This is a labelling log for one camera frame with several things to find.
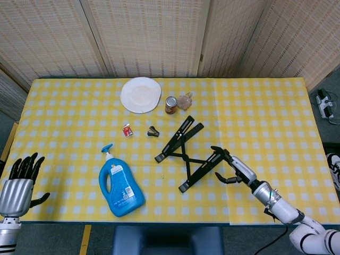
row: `white sneaker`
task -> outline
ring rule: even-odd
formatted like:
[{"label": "white sneaker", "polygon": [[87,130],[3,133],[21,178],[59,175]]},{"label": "white sneaker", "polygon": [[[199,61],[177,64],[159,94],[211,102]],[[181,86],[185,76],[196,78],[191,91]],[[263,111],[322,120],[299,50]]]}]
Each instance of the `white sneaker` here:
[{"label": "white sneaker", "polygon": [[327,162],[335,188],[340,191],[340,157],[335,153],[327,154]]}]

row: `power strip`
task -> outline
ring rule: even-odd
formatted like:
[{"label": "power strip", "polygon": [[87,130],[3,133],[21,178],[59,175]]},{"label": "power strip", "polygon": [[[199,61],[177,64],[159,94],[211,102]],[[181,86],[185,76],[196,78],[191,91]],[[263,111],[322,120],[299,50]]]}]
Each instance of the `power strip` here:
[{"label": "power strip", "polygon": [[333,118],[333,102],[328,97],[328,93],[324,89],[319,89],[315,98],[319,106],[321,117],[326,119]]}]

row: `blue chair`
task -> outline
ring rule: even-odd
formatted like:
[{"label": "blue chair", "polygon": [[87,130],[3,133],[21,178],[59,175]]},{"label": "blue chair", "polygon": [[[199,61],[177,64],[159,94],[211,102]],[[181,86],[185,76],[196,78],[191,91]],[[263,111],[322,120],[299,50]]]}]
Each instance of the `blue chair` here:
[{"label": "blue chair", "polygon": [[220,227],[118,226],[112,255],[224,255]]}]

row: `red can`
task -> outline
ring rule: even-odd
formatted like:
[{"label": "red can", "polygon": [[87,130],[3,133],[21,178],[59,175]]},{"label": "red can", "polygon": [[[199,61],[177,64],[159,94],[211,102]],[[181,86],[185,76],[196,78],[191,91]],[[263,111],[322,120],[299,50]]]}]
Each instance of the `red can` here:
[{"label": "red can", "polygon": [[167,114],[174,114],[177,110],[177,99],[173,96],[165,100],[165,112]]}]

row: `table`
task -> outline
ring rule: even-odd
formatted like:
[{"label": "table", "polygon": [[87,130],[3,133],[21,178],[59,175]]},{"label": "table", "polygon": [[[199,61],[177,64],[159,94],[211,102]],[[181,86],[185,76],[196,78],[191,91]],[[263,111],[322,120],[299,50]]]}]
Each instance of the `table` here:
[{"label": "table", "polygon": [[[1,184],[17,158],[37,151],[46,160],[33,198],[45,192],[51,196],[22,220],[272,224],[246,185],[227,186],[216,179],[215,171],[233,176],[227,163],[182,194],[184,162],[154,160],[191,115],[205,126],[186,143],[191,157],[206,159],[211,145],[226,148],[292,205],[324,224],[338,224],[340,206],[302,78],[155,79],[161,99],[146,114],[131,113],[120,103],[127,80],[34,81]],[[187,92],[193,94],[192,106],[167,115],[165,98]],[[131,138],[123,135],[126,123],[134,132]],[[146,135],[151,125],[159,138]],[[130,165],[146,197],[143,207],[122,218],[111,213],[98,183],[105,162],[100,149],[110,142],[111,153]]]}]

